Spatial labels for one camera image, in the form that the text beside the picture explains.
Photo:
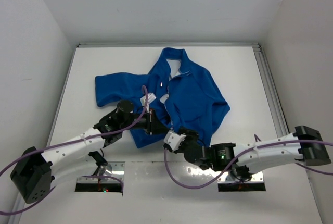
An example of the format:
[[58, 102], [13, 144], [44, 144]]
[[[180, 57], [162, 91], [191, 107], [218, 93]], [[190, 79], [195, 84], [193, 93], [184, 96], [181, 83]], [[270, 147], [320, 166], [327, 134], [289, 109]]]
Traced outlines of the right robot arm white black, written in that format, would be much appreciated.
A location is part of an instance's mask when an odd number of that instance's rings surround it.
[[248, 180], [265, 169], [301, 163], [307, 167], [331, 164], [331, 159], [319, 131], [297, 126], [295, 131], [273, 140], [246, 144], [220, 143], [203, 146], [195, 131], [183, 129], [171, 133], [164, 147], [202, 170], [232, 172], [237, 178]]

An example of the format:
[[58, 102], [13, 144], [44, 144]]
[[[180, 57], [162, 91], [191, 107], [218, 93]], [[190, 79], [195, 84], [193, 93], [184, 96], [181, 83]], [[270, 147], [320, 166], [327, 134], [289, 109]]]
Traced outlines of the blue zip jacket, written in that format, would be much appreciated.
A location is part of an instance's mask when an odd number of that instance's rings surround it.
[[181, 127], [199, 134], [199, 143], [210, 146], [230, 106], [210, 72], [189, 59], [184, 49], [164, 48], [147, 74], [127, 72], [95, 77], [96, 104], [106, 106], [129, 100], [142, 111], [142, 86], [154, 95], [149, 106], [158, 119], [177, 132]]

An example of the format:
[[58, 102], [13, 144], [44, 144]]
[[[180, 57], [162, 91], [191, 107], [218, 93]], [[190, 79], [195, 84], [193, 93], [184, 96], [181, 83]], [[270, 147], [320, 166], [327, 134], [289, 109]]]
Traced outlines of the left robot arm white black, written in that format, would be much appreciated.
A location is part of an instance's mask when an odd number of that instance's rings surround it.
[[136, 112], [132, 102], [120, 101], [115, 110], [81, 135], [48, 150], [26, 149], [10, 178], [25, 203], [41, 200], [50, 190], [69, 179], [90, 176], [107, 165], [100, 150], [122, 138], [125, 130], [143, 130], [145, 135], [162, 135], [168, 128], [154, 109]]

